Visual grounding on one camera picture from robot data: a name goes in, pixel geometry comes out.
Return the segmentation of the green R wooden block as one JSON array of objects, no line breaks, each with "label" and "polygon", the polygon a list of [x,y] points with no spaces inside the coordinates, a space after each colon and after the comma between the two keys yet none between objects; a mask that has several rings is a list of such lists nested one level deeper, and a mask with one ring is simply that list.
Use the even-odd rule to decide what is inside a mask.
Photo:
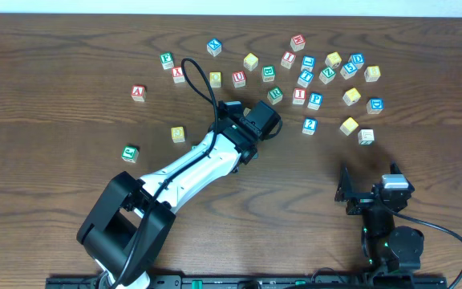
[{"label": "green R wooden block", "polygon": [[283,93],[279,87],[272,88],[267,92],[267,99],[272,104],[275,105],[282,100]]}]

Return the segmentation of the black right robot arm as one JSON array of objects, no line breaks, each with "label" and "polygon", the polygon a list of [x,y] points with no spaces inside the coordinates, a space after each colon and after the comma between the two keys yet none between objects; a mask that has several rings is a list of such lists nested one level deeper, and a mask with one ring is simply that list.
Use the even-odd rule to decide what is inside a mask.
[{"label": "black right robot arm", "polygon": [[371,262],[365,274],[367,282],[389,275],[409,275],[420,269],[423,233],[408,226],[397,226],[394,220],[394,214],[407,207],[414,191],[395,163],[391,164],[389,174],[382,175],[380,181],[364,193],[354,189],[347,168],[341,168],[334,200],[346,203],[346,214],[362,217],[362,248]]}]

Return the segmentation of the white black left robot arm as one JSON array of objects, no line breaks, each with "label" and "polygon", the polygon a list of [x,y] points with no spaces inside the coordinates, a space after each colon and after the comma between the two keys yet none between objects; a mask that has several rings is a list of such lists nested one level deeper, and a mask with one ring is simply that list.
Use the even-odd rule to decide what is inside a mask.
[{"label": "white black left robot arm", "polygon": [[146,288],[181,206],[204,187],[247,164],[272,126],[248,116],[227,116],[203,141],[167,167],[135,179],[113,177],[76,239],[101,266],[111,288]]}]

